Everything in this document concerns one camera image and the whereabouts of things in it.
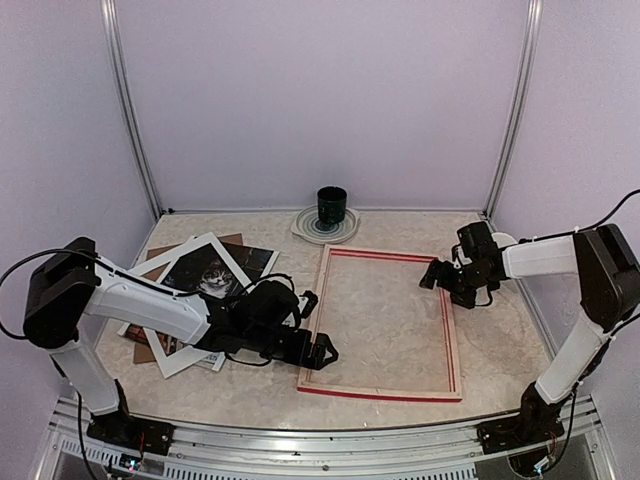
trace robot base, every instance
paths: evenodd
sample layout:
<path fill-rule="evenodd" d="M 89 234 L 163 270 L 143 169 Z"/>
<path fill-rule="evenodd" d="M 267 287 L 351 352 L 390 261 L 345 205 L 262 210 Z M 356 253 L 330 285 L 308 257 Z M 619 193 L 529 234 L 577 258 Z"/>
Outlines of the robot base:
<path fill-rule="evenodd" d="M 175 427 L 167 422 L 137 418 L 129 406 L 120 382 L 115 381 L 120 403 L 118 410 L 105 415 L 91 415 L 87 436 L 101 442 L 166 456 L 173 441 Z"/>
<path fill-rule="evenodd" d="M 129 448 L 136 452 L 154 453 L 166 456 L 173 441 L 175 427 L 170 423 L 158 422 L 146 418 L 130 417 L 133 420 L 139 435 L 129 438 L 112 437 L 106 434 L 96 422 L 89 425 L 87 436 L 101 442 Z"/>
<path fill-rule="evenodd" d="M 542 428 L 536 429 L 526 441 L 520 440 L 516 435 L 520 422 L 520 416 L 516 415 L 481 423 L 478 426 L 478 439 L 482 444 L 484 454 L 504 452 L 515 448 L 526 447 L 527 445 L 546 442 L 551 440 L 551 434 L 555 435 L 556 438 L 564 435 L 562 422 L 555 421 L 549 422 L 545 426 L 541 425 L 540 427 Z"/>

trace power cord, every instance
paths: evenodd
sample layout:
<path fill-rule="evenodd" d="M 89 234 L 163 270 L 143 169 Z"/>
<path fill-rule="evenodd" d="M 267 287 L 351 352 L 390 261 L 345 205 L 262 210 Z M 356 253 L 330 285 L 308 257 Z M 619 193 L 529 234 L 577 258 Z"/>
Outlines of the power cord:
<path fill-rule="evenodd" d="M 291 286 L 291 291 L 293 293 L 296 293 L 296 285 L 293 283 L 293 279 L 289 275 L 287 275 L 286 273 L 270 273 L 268 275 L 263 275 L 262 277 L 254 280 L 251 283 L 246 284 L 244 287 L 242 287 L 242 289 L 236 295 L 234 295 L 234 297 L 238 297 L 240 295 L 243 295 L 251 287 L 254 287 L 257 284 L 259 284 L 260 282 L 262 282 L 264 280 L 267 280 L 269 278 L 284 278 L 285 280 L 287 280 L 289 282 L 289 285 Z"/>
<path fill-rule="evenodd" d="M 569 428 L 567 429 L 567 439 L 564 441 L 564 445 L 562 446 L 562 450 L 560 450 L 560 454 L 556 457 L 556 459 L 549 466 L 549 468 L 547 468 L 546 470 L 540 469 L 538 472 L 536 472 L 537 475 L 543 475 L 543 474 L 549 473 L 551 470 L 556 468 L 556 466 L 560 463 L 560 460 L 562 460 L 562 457 L 564 457 L 565 452 L 567 451 L 567 447 L 569 446 L 569 439 L 571 439 L 571 431 L 573 430 L 573 418 L 576 413 L 576 400 L 578 399 L 577 383 L 573 387 L 572 393 L 573 393 L 573 400 L 571 400 L 571 414 L 569 415 Z"/>
<path fill-rule="evenodd" d="M 273 361 L 273 358 L 269 358 L 267 361 L 262 362 L 262 363 L 251 363 L 251 362 L 244 362 L 242 360 L 237 360 L 237 359 L 233 358 L 228 353 L 225 353 L 224 356 L 227 357 L 229 360 L 231 360 L 234 363 L 239 363 L 240 365 L 247 365 L 249 367 L 266 367 L 267 365 L 269 365 Z"/>
<path fill-rule="evenodd" d="M 80 439 L 80 452 L 82 453 L 82 460 L 84 461 L 85 467 L 87 467 L 87 472 L 91 477 L 91 480 L 98 480 L 96 475 L 91 470 L 91 465 L 89 465 L 89 459 L 87 458 L 87 451 L 84 448 L 84 439 L 82 436 L 82 395 L 78 393 L 78 438 Z"/>
<path fill-rule="evenodd" d="M 549 465 L 550 463 L 550 459 L 553 458 L 553 454 L 555 453 L 556 447 L 557 447 L 557 442 L 558 442 L 558 438 L 555 437 L 552 434 L 552 448 L 551 448 L 551 452 L 549 453 L 549 455 L 547 455 L 546 457 L 544 457 L 542 460 L 540 460 L 540 462 L 538 462 L 534 468 L 535 470 L 533 472 L 531 472 L 531 475 L 522 475 L 518 472 L 516 472 L 513 469 L 513 466 L 511 466 L 510 462 L 507 462 L 509 464 L 509 467 L 511 468 L 511 471 L 513 472 L 514 475 L 520 477 L 520 478 L 542 478 L 543 475 L 549 473 L 551 470 L 553 470 L 559 463 L 560 460 L 562 460 L 562 457 L 564 457 L 565 452 L 567 451 L 567 447 L 569 446 L 569 440 L 571 438 L 571 432 L 573 430 L 573 419 L 575 417 L 575 412 L 576 412 L 576 400 L 578 398 L 578 383 L 576 383 L 573 387 L 573 389 L 571 390 L 571 394 L 573 395 L 573 399 L 571 400 L 571 413 L 569 415 L 569 428 L 567 429 L 567 438 L 564 441 L 564 445 L 562 445 L 562 450 L 560 451 L 560 454 L 553 459 L 553 463 L 551 463 L 551 465 Z"/>
<path fill-rule="evenodd" d="M 635 195 L 640 194 L 640 188 L 636 189 L 636 190 L 632 190 L 629 193 L 627 193 L 622 200 L 620 200 L 618 202 L 618 204 L 613 207 L 613 210 L 611 210 L 607 215 L 605 215 L 604 218 L 602 218 L 601 220 L 597 221 L 596 223 L 594 223 L 593 225 L 589 225 L 588 227 L 584 227 L 578 230 L 578 232 L 584 232 L 586 230 L 592 230 L 594 228 L 599 227 L 600 225 L 602 225 L 604 222 L 606 222 L 607 220 L 609 220 L 611 217 L 613 217 L 618 210 L 620 210 L 620 208 L 627 203 L 627 201 L 631 198 L 634 197 Z M 577 233 L 576 231 L 572 230 L 570 232 L 562 232 L 562 233 L 552 233 L 551 235 L 545 235 L 543 237 L 537 237 L 536 241 L 540 241 L 540 240 L 549 240 L 550 238 L 559 238 L 559 237 L 566 237 L 569 235 L 573 235 L 574 233 Z"/>
<path fill-rule="evenodd" d="M 487 289 L 487 297 L 489 298 L 487 303 L 481 303 L 479 305 L 476 305 L 476 307 L 490 307 L 493 304 L 493 295 L 491 295 L 489 289 Z"/>
<path fill-rule="evenodd" d="M 123 272 L 121 270 L 116 270 L 113 267 L 111 267 L 110 265 L 102 262 L 96 256 L 93 256 L 93 255 L 91 255 L 89 253 L 82 252 L 82 251 L 79 251 L 79 250 L 71 250 L 69 248 L 51 248 L 51 249 L 48 249 L 48 250 L 43 250 L 41 252 L 34 253 L 33 255 L 29 255 L 28 257 L 25 257 L 22 260 L 14 263 L 0 277 L 0 287 L 2 287 L 2 285 L 7 280 L 9 275 L 11 275 L 13 272 L 15 272 L 18 268 L 22 267 L 23 265 L 25 265 L 25 264 L 27 264 L 29 262 L 32 262 L 33 260 L 36 260 L 38 258 L 46 257 L 46 256 L 49 256 L 49 255 L 55 255 L 55 254 L 58 254 L 58 253 L 64 253 L 64 254 L 69 254 L 69 255 L 77 255 L 77 256 L 83 257 L 83 258 L 91 261 L 92 263 L 94 263 L 96 265 L 100 265 L 102 268 L 107 270 L 109 273 L 112 273 L 113 275 L 116 275 L 116 276 L 119 276 L 119 277 L 122 277 L 122 278 L 126 278 L 127 280 L 130 280 L 130 281 L 132 281 L 134 283 L 137 283 L 139 285 L 144 285 L 145 287 L 148 287 L 151 290 L 155 290 L 156 292 L 160 292 L 160 293 L 163 293 L 165 295 L 171 295 L 171 296 L 174 296 L 174 297 L 190 297 L 190 296 L 199 294 L 199 292 L 197 292 L 197 291 L 193 291 L 193 292 L 177 292 L 177 291 L 174 291 L 174 290 L 168 290 L 168 289 L 159 287 L 158 285 L 155 285 L 155 284 L 153 284 L 151 282 L 146 282 L 144 280 L 141 280 L 140 278 L 136 277 L 135 275 L 129 275 L 128 273 Z M 0 331 L 2 331 L 2 333 L 4 333 L 7 337 L 9 337 L 9 338 L 11 338 L 13 340 L 27 340 L 27 337 L 25 337 L 24 335 L 18 335 L 18 334 L 12 333 L 9 330 L 7 330 L 7 328 L 5 328 L 5 326 L 2 324 L 1 321 L 0 321 Z"/>

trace wooden frame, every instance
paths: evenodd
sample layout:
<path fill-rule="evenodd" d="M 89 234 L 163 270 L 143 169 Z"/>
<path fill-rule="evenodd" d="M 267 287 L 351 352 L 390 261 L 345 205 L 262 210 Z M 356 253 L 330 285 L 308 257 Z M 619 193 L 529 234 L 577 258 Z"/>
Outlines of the wooden frame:
<path fill-rule="evenodd" d="M 372 258 L 380 260 L 398 260 L 405 262 L 420 262 L 428 264 L 436 257 L 424 254 L 394 253 L 382 250 L 367 248 L 344 247 L 338 245 L 326 245 L 320 265 L 320 272 L 316 282 L 316 293 L 320 297 L 320 302 L 312 314 L 309 330 L 314 339 L 319 331 L 322 307 L 325 298 L 327 274 L 331 265 L 332 256 L 347 256 Z M 447 355 L 447 367 L 449 377 L 448 391 L 413 392 L 405 390 L 387 390 L 380 388 L 349 387 L 343 385 L 315 384 L 311 381 L 312 370 L 301 368 L 298 376 L 298 391 L 307 393 L 317 393 L 322 395 L 333 395 L 339 397 L 365 398 L 372 400 L 397 400 L 405 402 L 452 402 L 462 401 L 462 385 L 460 375 L 460 361 L 458 359 L 458 343 L 456 339 L 455 325 L 453 322 L 453 312 L 451 301 L 444 290 L 439 290 L 440 308 L 442 311 L 442 323 L 444 330 L 445 350 Z"/>

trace cat photo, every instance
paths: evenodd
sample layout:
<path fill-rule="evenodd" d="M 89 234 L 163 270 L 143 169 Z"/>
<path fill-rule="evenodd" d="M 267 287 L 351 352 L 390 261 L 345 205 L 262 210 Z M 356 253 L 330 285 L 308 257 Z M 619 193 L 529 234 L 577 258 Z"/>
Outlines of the cat photo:
<path fill-rule="evenodd" d="M 185 292 L 199 290 L 217 298 L 233 295 L 242 288 L 212 245 L 180 257 L 162 284 Z"/>
<path fill-rule="evenodd" d="M 213 297 L 224 298 L 236 278 L 220 259 L 213 260 L 200 277 L 198 290 Z"/>

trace white photo mat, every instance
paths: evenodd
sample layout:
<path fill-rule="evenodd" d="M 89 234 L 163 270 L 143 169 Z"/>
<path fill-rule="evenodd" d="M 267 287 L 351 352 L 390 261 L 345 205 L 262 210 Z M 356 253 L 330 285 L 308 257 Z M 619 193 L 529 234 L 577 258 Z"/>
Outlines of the white photo mat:
<path fill-rule="evenodd" d="M 214 250 L 220 257 L 220 259 L 224 262 L 224 264 L 229 268 L 231 273 L 236 277 L 238 282 L 246 287 L 251 283 L 249 277 L 244 273 L 244 271 L 240 268 L 240 266 L 236 263 L 233 257 L 229 254 L 229 252 L 224 248 L 224 245 L 218 240 L 218 238 L 213 233 L 206 233 L 199 237 L 190 237 L 184 244 L 179 245 L 171 250 L 158 255 L 150 260 L 147 260 L 140 265 L 129 270 L 130 273 L 136 275 L 144 275 L 149 273 L 156 268 L 165 266 L 162 274 L 157 280 L 157 283 L 162 283 L 164 278 L 169 274 L 171 269 L 175 266 L 177 261 L 195 250 L 198 250 L 201 247 L 206 245 L 213 246 Z M 273 265 L 276 262 L 279 252 L 274 251 L 271 255 L 269 261 L 265 265 L 265 268 L 262 272 L 262 276 L 267 275 Z M 124 335 L 127 328 L 129 327 L 129 323 L 125 323 L 119 330 L 120 335 Z M 196 349 L 191 345 L 185 346 L 184 348 L 178 350 L 172 355 L 166 355 L 164 349 L 162 348 L 162 343 L 158 338 L 157 333 L 150 329 L 144 328 L 145 335 L 147 337 L 147 341 L 149 342 L 149 347 L 153 352 L 153 355 L 158 364 L 158 368 L 160 368 L 160 372 L 164 378 L 168 378 L 176 373 L 184 370 L 185 368 L 190 367 L 191 365 L 204 360 L 206 357 L 210 355 L 216 355 L 215 352 L 209 352 L 206 350 Z M 222 364 L 224 363 L 225 356 L 218 355 L 216 361 L 213 364 L 212 370 L 219 371 L 222 368 Z"/>

